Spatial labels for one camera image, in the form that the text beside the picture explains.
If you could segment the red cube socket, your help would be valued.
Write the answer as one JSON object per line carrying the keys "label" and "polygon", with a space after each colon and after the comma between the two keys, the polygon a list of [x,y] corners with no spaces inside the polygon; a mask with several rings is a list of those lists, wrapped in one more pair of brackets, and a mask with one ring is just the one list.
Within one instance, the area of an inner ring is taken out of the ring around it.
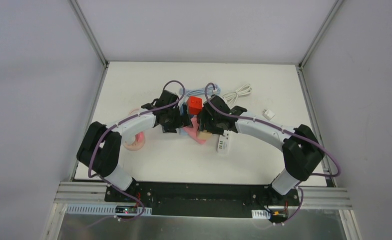
{"label": "red cube socket", "polygon": [[197,115],[203,108],[202,99],[197,96],[190,96],[186,104],[190,115]]}

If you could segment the white charger plug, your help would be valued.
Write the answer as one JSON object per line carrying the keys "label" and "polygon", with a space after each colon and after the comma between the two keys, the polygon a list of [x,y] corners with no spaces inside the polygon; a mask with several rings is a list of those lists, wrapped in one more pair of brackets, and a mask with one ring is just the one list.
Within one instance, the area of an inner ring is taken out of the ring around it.
{"label": "white charger plug", "polygon": [[273,111],[271,111],[270,109],[264,109],[262,115],[267,120],[272,120],[276,114]]}

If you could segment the beige cube socket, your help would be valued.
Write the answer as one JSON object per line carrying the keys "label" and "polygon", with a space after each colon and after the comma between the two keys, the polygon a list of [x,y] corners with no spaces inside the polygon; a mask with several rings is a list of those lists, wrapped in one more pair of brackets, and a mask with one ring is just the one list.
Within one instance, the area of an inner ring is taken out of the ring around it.
{"label": "beige cube socket", "polygon": [[198,131],[197,132],[197,138],[200,140],[206,141],[211,137],[212,137],[212,133],[210,133],[210,132],[207,132],[207,131]]}

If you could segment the blue cube socket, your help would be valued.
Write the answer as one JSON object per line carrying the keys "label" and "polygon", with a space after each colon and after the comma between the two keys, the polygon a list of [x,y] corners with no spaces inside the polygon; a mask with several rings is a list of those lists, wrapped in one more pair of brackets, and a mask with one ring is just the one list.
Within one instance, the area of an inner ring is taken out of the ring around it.
{"label": "blue cube socket", "polygon": [[183,104],[180,106],[180,113],[181,113],[181,116],[188,116],[188,115],[189,115],[188,106],[187,106],[186,103],[183,103]]}

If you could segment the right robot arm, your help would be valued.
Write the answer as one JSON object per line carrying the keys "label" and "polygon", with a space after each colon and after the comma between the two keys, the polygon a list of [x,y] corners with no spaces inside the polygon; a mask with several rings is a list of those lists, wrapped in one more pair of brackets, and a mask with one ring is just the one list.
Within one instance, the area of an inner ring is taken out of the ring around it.
{"label": "right robot arm", "polygon": [[267,192],[268,200],[274,205],[280,205],[291,189],[306,181],[325,156],[325,151],[307,125],[278,125],[256,117],[244,107],[229,108],[218,95],[204,102],[203,111],[214,130],[252,136],[281,151],[284,169],[271,182]]}

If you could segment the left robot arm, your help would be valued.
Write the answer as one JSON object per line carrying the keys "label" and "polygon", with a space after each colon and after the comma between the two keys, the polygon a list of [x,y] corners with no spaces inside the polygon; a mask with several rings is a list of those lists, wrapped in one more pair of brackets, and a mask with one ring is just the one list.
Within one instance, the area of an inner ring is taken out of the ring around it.
{"label": "left robot arm", "polygon": [[164,133],[192,126],[187,107],[179,107],[178,95],[163,90],[161,96],[146,103],[134,114],[110,124],[93,122],[87,129],[78,148],[77,160],[97,176],[118,188],[117,195],[124,202],[136,197],[134,178],[119,166],[123,144],[130,145],[139,133],[161,126]]}

